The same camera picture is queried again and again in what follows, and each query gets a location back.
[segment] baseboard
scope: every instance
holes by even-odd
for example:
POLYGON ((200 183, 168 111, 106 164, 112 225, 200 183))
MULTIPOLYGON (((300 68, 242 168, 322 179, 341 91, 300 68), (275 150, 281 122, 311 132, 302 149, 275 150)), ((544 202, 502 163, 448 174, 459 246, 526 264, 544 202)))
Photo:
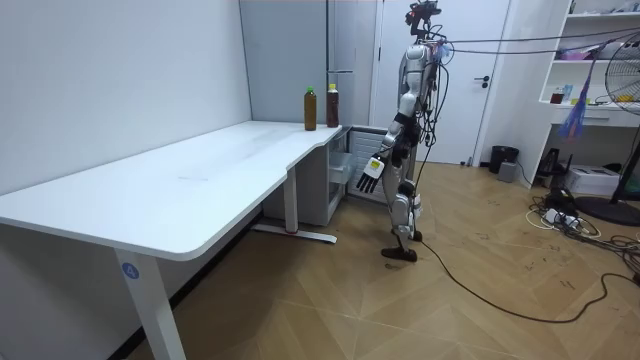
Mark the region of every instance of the baseboard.
MULTIPOLYGON (((229 254, 233 248, 238 245, 240 240, 251 230, 253 225, 257 224, 262 218, 262 211, 256 215, 245 227, 240 230, 236 236, 234 236, 217 254, 209 260, 195 275, 193 275, 175 294, 169 299, 169 305, 171 309, 175 309, 184 300, 187 295, 195 289, 202 280, 213 270, 222 259, 229 254)), ((123 360, 126 359, 131 353, 147 338, 144 333, 144 329, 139 327, 134 333, 113 353, 107 360, 123 360)))

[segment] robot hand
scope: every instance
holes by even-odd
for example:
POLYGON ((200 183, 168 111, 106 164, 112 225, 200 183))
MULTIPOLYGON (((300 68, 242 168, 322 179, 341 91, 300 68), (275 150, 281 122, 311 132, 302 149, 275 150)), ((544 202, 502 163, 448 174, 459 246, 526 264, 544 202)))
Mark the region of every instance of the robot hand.
POLYGON ((382 177, 384 167, 387 165, 387 159, 380 156, 380 154, 373 154, 367 166, 364 167, 364 172, 358 181, 358 188, 363 193, 373 193, 373 190, 378 185, 378 181, 382 177))

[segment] humanoid robot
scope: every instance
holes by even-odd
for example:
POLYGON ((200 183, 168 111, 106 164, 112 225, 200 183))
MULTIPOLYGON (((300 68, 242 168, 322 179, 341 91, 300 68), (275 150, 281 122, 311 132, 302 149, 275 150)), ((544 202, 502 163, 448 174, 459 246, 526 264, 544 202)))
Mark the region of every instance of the humanoid robot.
POLYGON ((437 70, 440 67, 440 59, 435 52, 440 42, 433 40, 433 36, 429 38, 429 30, 425 26, 428 24, 430 28, 431 16, 440 12, 437 1, 411 5, 406 23, 411 25, 411 35, 416 35, 417 40, 407 49, 400 64, 398 113, 389 126, 380 150, 371 157, 357 184, 361 192, 372 193, 382 178, 391 215, 391 233, 398 240, 398 246, 383 249, 382 256, 411 262, 416 262, 418 258, 416 252, 409 249, 409 242, 422 241, 422 234, 415 228, 422 205, 420 195, 416 194, 416 183, 407 174, 415 164, 416 148, 421 138, 429 143, 429 136, 432 136, 421 127, 418 114, 431 116, 433 112, 431 96, 436 91, 437 70), (419 29, 421 20, 425 26, 419 29))

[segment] doorframe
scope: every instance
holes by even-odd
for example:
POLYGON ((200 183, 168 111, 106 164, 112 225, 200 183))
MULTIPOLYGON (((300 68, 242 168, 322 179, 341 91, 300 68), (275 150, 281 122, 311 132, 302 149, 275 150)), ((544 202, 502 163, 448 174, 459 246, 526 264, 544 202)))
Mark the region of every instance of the doorframe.
MULTIPOLYGON (((509 19, 510 13, 513 11, 514 0, 508 0, 507 3, 507 11, 504 17, 504 23, 502 24, 502 33, 500 35, 500 39, 504 39, 505 33, 507 31, 507 20, 509 19)), ((381 47, 382 42, 382 22, 384 20, 384 0, 376 0, 376 26, 375 26, 375 42, 373 47, 373 67, 371 71, 371 94, 369 97, 369 126, 373 126, 373 119, 375 116, 376 109, 376 94, 378 93, 378 73, 380 67, 380 60, 378 57, 378 49, 381 47)), ((500 43, 498 47, 498 51, 503 48, 503 43, 500 43)), ((504 55, 497 55, 496 61, 493 64, 492 76, 493 79, 491 81, 491 85, 489 86, 489 93, 487 94, 487 102, 482 110, 482 117, 480 119, 480 127, 478 128, 478 136, 476 137, 476 144, 473 149, 473 166, 477 167, 480 165, 480 160, 482 157, 482 148, 484 147, 485 139, 488 133, 489 127, 489 117, 493 112, 493 108, 496 105, 497 101, 497 86, 494 86, 497 82, 500 81, 502 75, 502 67, 504 65, 504 59, 501 57, 504 55)))

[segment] label sticker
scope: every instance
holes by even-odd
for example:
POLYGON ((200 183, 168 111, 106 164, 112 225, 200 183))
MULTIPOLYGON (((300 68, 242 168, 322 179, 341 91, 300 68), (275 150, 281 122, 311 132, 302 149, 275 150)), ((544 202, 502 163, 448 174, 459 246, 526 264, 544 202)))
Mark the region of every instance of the label sticker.
POLYGON ((127 277, 133 280, 140 277, 140 272, 138 271, 138 269, 136 269, 135 266, 133 266, 133 264, 129 264, 129 263, 122 264, 122 271, 124 271, 124 274, 127 275, 127 277))

